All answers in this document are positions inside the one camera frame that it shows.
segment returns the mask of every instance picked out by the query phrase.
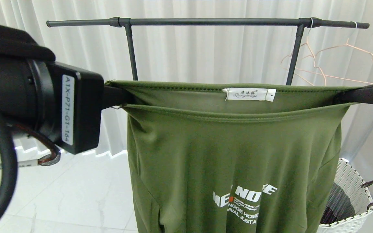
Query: laundry basket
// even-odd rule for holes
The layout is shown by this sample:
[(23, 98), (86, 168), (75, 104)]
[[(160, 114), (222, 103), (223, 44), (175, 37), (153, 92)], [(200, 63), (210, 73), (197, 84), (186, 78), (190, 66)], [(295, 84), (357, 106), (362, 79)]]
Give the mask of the laundry basket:
[(373, 212), (373, 200), (361, 175), (339, 159), (335, 180), (318, 233), (355, 233)]

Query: white sticker label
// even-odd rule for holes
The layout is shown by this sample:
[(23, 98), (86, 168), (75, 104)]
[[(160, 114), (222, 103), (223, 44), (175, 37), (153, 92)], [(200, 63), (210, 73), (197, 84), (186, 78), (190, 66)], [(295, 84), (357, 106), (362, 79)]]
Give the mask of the white sticker label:
[(222, 89), (227, 93), (225, 100), (267, 100), (273, 101), (276, 95), (276, 89), (265, 88), (236, 88), (230, 87)]
[(73, 145), (74, 77), (62, 76), (61, 139)]

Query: green fabric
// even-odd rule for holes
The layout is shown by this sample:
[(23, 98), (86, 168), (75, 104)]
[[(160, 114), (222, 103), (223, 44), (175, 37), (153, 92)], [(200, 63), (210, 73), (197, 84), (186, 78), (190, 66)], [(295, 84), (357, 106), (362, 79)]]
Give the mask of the green fabric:
[[(140, 233), (314, 233), (352, 87), (111, 81), (135, 96), (128, 151)], [(274, 88), (273, 102), (223, 88)]]

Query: curtain fold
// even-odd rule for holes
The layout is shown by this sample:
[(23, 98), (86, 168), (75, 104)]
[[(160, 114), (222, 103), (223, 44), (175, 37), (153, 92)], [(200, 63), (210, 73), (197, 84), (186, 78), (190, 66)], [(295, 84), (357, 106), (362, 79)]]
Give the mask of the curtain fold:
[[(370, 28), (307, 28), (314, 51), (346, 42), (373, 52), (373, 1), (339, 0), (0, 0), (0, 24), (25, 30), (42, 46), (50, 48), (59, 62), (102, 74), (107, 80), (131, 80), (125, 30), (110, 26), (48, 28), (46, 20), (130, 18), (300, 18), (368, 22)], [(267, 26), (134, 26), (133, 40), (139, 80), (191, 83), (285, 84), (281, 68), (290, 54), (295, 27)], [(298, 68), (319, 72), (306, 46), (300, 49)], [(287, 68), (290, 59), (283, 62)], [(368, 54), (352, 48), (322, 53), (317, 64), (327, 75), (373, 82), (373, 63)], [(314, 85), (323, 77), (296, 71)], [(309, 85), (295, 75), (294, 85)], [(335, 78), (328, 85), (363, 86)], [(354, 107), (343, 120), (343, 154), (353, 157), (373, 122), (373, 107)], [(23, 139), (24, 150), (37, 147)], [(126, 149), (126, 113), (107, 109), (97, 154), (115, 155)]]

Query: white marble floor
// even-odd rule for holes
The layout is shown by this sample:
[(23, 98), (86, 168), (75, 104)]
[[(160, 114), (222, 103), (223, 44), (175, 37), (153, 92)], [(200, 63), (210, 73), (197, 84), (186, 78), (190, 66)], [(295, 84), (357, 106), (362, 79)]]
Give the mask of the white marble floor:
[[(22, 151), (21, 160), (37, 158)], [(22, 168), (0, 233), (135, 233), (127, 155), (64, 154), (51, 167)], [(373, 233), (373, 214), (360, 233)]]

